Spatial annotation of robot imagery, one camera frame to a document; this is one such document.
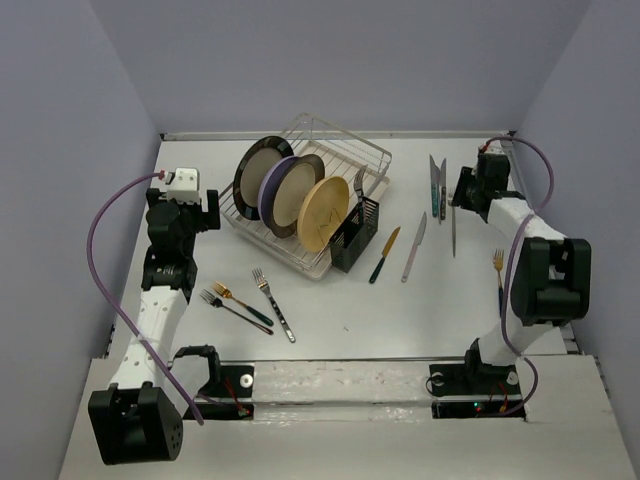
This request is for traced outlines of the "silver fork teal handle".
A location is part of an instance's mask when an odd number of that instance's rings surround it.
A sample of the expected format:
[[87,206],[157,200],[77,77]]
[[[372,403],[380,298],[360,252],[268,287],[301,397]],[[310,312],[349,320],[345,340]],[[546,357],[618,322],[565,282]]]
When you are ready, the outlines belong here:
[[353,188],[357,197],[358,206],[362,205],[363,197],[364,197],[364,177],[367,173],[367,167],[362,166],[357,171],[354,180],[353,180]]

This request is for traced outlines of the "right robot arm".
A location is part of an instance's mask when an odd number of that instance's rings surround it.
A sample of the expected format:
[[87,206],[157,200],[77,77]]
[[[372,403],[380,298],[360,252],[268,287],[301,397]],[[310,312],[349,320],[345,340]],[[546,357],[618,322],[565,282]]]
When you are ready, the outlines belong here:
[[512,366],[531,344],[555,327],[586,316],[592,249],[550,227],[525,197],[508,188],[506,155],[478,152],[476,166],[461,169],[453,205],[478,214],[512,241],[498,325],[476,339],[460,368],[462,384],[482,392],[497,371]]

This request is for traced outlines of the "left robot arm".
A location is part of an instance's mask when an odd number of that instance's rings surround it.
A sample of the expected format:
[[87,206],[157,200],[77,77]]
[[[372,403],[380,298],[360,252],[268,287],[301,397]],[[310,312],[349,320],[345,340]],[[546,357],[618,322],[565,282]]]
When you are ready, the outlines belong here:
[[204,418],[197,394],[221,383],[211,345],[176,347],[177,327],[195,287],[197,234],[220,227],[219,212],[204,211],[196,187],[146,192],[147,249],[137,318],[125,317],[132,338],[108,386],[92,392],[88,413],[106,465],[175,460],[183,417]]

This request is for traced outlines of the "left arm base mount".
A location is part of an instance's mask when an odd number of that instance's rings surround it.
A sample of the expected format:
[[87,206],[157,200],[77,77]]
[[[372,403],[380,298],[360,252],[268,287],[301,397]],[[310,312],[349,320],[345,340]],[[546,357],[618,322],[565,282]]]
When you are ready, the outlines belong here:
[[252,364],[223,364],[212,345],[180,348],[171,372],[188,393],[205,420],[251,420],[254,415]]

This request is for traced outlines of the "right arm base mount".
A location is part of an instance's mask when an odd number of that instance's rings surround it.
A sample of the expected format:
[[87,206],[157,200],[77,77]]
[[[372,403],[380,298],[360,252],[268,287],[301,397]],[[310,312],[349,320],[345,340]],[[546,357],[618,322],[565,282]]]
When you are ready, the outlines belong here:
[[434,398],[435,419],[526,418],[519,381],[508,382],[515,366],[491,366],[481,360],[476,339],[458,363],[436,363],[425,381]]

